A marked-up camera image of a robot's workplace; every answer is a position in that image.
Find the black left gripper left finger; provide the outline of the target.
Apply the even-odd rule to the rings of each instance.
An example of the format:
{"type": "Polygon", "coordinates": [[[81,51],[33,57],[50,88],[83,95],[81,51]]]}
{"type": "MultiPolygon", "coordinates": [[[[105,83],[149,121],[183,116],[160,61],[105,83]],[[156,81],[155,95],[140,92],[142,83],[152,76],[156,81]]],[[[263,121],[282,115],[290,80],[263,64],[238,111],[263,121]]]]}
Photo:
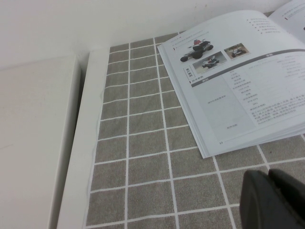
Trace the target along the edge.
{"type": "Polygon", "coordinates": [[[268,173],[244,173],[239,210],[243,229],[288,229],[290,219],[268,173]]]}

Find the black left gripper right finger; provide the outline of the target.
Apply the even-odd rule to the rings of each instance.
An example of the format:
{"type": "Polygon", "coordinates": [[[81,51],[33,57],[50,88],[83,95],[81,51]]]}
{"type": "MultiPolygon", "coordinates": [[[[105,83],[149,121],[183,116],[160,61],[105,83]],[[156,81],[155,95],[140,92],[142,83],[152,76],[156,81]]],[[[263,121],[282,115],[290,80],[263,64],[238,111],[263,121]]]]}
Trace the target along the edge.
{"type": "Polygon", "coordinates": [[[268,177],[276,187],[282,205],[286,208],[285,217],[290,219],[289,229],[305,227],[305,185],[280,169],[270,169],[268,177]]]}

